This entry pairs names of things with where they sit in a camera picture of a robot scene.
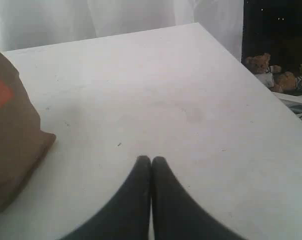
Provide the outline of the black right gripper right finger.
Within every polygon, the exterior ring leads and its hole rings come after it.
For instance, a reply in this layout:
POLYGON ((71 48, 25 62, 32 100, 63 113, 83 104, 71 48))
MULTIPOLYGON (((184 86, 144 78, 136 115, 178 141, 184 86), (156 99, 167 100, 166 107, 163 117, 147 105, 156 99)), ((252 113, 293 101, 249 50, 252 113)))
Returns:
POLYGON ((166 159, 152 161, 152 215, 156 240, 239 240, 185 191, 166 159))

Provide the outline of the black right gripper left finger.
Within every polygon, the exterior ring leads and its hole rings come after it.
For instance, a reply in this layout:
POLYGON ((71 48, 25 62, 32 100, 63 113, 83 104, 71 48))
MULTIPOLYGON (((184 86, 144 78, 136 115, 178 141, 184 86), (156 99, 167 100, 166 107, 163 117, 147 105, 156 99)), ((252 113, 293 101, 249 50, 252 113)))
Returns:
POLYGON ((147 240, 151 207, 151 160, 137 158, 125 182, 92 218, 64 240, 147 240))

